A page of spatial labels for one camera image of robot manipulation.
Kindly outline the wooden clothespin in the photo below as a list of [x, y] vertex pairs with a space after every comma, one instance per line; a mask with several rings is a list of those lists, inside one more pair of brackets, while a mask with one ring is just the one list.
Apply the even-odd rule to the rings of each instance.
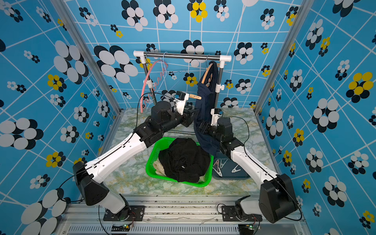
[[201, 100], [201, 99], [202, 99], [202, 97], [197, 96], [197, 95], [193, 95], [193, 94], [189, 94], [189, 98], [192, 98], [192, 99], [198, 99], [198, 100]]

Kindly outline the navy blue shorts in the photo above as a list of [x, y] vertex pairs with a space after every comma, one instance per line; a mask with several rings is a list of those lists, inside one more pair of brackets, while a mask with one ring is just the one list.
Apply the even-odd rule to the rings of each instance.
[[213, 109], [213, 105], [215, 102], [215, 85], [218, 81], [218, 67], [217, 63], [214, 66], [215, 74], [213, 80], [211, 82], [210, 87], [206, 87], [201, 83], [203, 76], [200, 78], [197, 84], [197, 95], [202, 97], [201, 100], [196, 100], [195, 109], [199, 110], [199, 114], [197, 118], [194, 120], [194, 131], [197, 137], [200, 146], [204, 151], [209, 153], [210, 155], [215, 156], [216, 153], [219, 151], [219, 142], [215, 140], [213, 137], [204, 136], [198, 132], [198, 126], [200, 122], [207, 121], [211, 122], [211, 109]]

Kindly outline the black shorts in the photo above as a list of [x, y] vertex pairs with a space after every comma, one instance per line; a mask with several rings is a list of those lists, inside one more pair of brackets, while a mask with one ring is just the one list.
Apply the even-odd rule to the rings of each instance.
[[177, 182], [198, 183], [211, 163], [211, 156], [192, 139], [177, 138], [159, 152], [166, 177]]

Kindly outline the pink plastic hanger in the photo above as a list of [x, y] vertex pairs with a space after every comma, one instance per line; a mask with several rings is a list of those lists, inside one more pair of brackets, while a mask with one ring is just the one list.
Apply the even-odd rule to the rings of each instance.
[[[157, 103], [156, 96], [155, 96], [155, 88], [157, 85], [159, 85], [159, 82], [161, 81], [162, 78], [165, 78], [165, 74], [168, 69], [168, 64], [164, 60], [156, 60], [153, 64], [147, 59], [147, 56], [141, 56], [140, 57], [140, 62], [141, 65], [144, 68], [146, 78], [144, 80], [144, 85], [142, 88], [142, 96], [145, 95], [145, 89], [146, 87], [149, 88], [150, 92], [148, 94], [149, 100], [152, 100], [154, 105]], [[160, 76], [158, 77], [157, 81], [154, 83], [150, 77], [150, 74], [154, 68], [155, 65], [158, 63], [161, 63], [162, 66], [162, 71], [160, 73]]]

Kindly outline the white clothespin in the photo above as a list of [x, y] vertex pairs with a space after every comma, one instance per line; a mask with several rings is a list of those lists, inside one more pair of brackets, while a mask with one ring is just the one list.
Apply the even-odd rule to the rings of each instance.
[[239, 171], [241, 171], [241, 169], [240, 168], [238, 168], [238, 165], [236, 166], [236, 167], [234, 167], [233, 169], [232, 169], [232, 173], [237, 173], [237, 172], [239, 172]]
[[225, 161], [222, 161], [220, 159], [217, 159], [213, 165], [213, 170], [215, 171], [215, 173], [219, 176], [219, 177], [223, 177], [223, 174], [222, 174], [222, 169], [224, 167], [224, 165], [227, 163], [228, 160], [225, 160]]

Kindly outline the wooden hanger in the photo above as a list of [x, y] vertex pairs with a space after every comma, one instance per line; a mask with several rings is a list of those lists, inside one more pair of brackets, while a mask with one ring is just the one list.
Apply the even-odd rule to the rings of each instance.
[[203, 75], [201, 83], [205, 85], [207, 88], [210, 87], [211, 82], [213, 80], [214, 74], [215, 74], [215, 68], [216, 62], [211, 61], [209, 65], [206, 68], [206, 71]]

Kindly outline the beige shorts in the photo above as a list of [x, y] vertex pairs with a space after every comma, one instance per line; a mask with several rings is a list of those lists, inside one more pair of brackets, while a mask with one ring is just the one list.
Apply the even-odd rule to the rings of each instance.
[[159, 159], [154, 161], [152, 165], [153, 165], [157, 175], [166, 177], [164, 167], [161, 164], [161, 162], [159, 161]]

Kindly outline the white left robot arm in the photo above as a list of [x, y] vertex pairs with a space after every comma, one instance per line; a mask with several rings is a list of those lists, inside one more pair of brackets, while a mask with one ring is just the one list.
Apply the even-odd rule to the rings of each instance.
[[198, 113], [198, 109], [187, 110], [184, 105], [173, 110], [169, 102], [159, 101], [147, 119], [121, 143], [85, 164], [74, 164], [75, 182], [86, 205], [102, 206], [120, 219], [126, 219], [130, 214], [128, 202], [107, 188], [104, 180], [131, 157], [155, 144], [167, 131], [180, 124], [190, 126]]

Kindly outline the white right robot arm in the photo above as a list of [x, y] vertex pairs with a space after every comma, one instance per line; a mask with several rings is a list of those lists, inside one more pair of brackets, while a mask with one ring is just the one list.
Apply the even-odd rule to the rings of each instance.
[[259, 198], [245, 196], [235, 202], [239, 220], [246, 221], [254, 214], [262, 215], [275, 223], [295, 211], [300, 211], [292, 180], [266, 167], [237, 139], [230, 118], [221, 117], [215, 125], [201, 121], [194, 125], [195, 134], [205, 150], [213, 148], [238, 164], [257, 184]]

